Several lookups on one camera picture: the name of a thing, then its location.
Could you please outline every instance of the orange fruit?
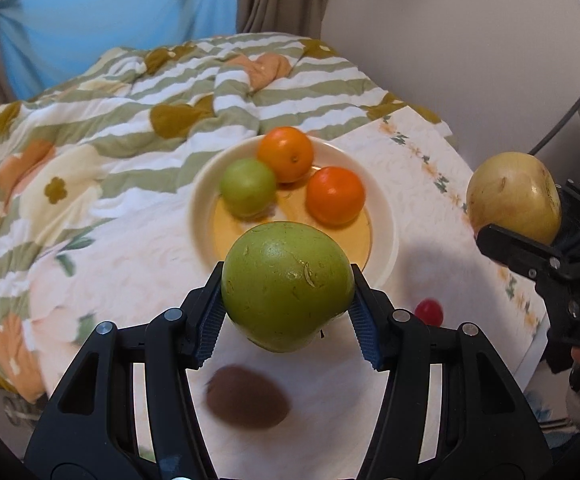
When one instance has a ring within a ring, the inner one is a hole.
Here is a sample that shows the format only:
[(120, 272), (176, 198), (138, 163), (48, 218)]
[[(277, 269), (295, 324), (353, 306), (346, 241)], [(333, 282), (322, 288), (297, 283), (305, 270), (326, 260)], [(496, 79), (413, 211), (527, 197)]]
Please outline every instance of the orange fruit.
[(257, 158), (275, 173), (278, 182), (296, 182), (312, 167), (312, 141), (292, 126), (274, 128), (261, 139)]
[(310, 177), (305, 188), (305, 208), (327, 226), (352, 222), (365, 202), (364, 185), (356, 173), (345, 168), (321, 168)]

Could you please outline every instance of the blue cloth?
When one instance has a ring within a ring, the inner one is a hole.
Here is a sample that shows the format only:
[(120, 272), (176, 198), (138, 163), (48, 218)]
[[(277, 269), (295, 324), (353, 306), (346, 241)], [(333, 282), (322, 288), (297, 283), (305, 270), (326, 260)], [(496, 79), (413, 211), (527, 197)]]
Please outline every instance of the blue cloth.
[(237, 0), (1, 0), (1, 53), (15, 95), (29, 99), (115, 46), (233, 34), (236, 13)]

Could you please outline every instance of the floral tablecloth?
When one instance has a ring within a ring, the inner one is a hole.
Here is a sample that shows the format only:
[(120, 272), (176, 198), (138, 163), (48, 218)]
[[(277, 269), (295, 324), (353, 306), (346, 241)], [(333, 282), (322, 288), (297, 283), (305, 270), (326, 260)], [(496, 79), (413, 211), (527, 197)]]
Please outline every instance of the floral tablecloth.
[[(400, 252), (385, 290), (395, 306), (414, 309), (426, 297), (444, 307), (444, 325), (481, 327), (506, 365), (516, 370), (545, 308), (532, 283), (481, 256), (465, 213), (468, 166), (410, 108), (376, 120), (332, 143), (364, 164), (384, 186), (398, 215)], [(177, 306), (207, 275), (192, 256), (186, 231), (189, 187), (171, 200), (95, 227), (58, 245), (30, 270), (30, 301), (49, 312), (36, 322), (43, 380), (52, 392), (75, 354), (75, 331), (113, 320), (119, 327), (150, 321)], [(69, 259), (69, 272), (65, 262)], [(190, 387), (216, 472), (225, 478), (278, 480), (354, 478), (384, 394), (385, 374), (363, 361), (347, 317), (324, 338), (292, 354), (271, 354), (224, 323), (214, 356), (190, 372)], [(217, 368), (241, 364), (273, 378), (291, 413), (263, 432), (229, 428), (203, 402)], [(135, 377), (138, 438), (150, 446), (141, 370)], [(435, 454), (440, 373), (432, 370), (422, 459)]]

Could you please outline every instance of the small red fruit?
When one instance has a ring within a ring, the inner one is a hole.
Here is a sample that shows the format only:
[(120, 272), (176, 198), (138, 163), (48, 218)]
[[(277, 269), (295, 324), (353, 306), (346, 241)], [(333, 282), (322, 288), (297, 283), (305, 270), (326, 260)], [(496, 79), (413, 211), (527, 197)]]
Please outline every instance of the small red fruit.
[(444, 310), (440, 303), (432, 298), (421, 301), (414, 310), (414, 315), (430, 326), (441, 326), (444, 322)]

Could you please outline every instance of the silver screw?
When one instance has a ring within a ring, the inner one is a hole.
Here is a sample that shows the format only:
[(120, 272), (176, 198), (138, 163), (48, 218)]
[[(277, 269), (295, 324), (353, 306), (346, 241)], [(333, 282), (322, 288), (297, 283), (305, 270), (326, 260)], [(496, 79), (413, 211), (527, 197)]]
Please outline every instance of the silver screw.
[(181, 316), (183, 316), (183, 312), (180, 308), (169, 308), (163, 313), (163, 317), (168, 321), (176, 321)]
[(462, 327), (462, 330), (464, 331), (465, 335), (469, 335), (469, 336), (475, 336), (479, 333), (479, 329), (477, 328), (477, 326), (473, 325), (472, 323), (466, 323)]
[(579, 305), (576, 301), (570, 300), (568, 302), (568, 312), (572, 315), (572, 317), (577, 317), (579, 315)]
[(106, 335), (112, 330), (112, 323), (109, 321), (102, 321), (97, 325), (97, 334)]
[(392, 313), (392, 319), (399, 323), (410, 321), (410, 313), (407, 310), (395, 310)]

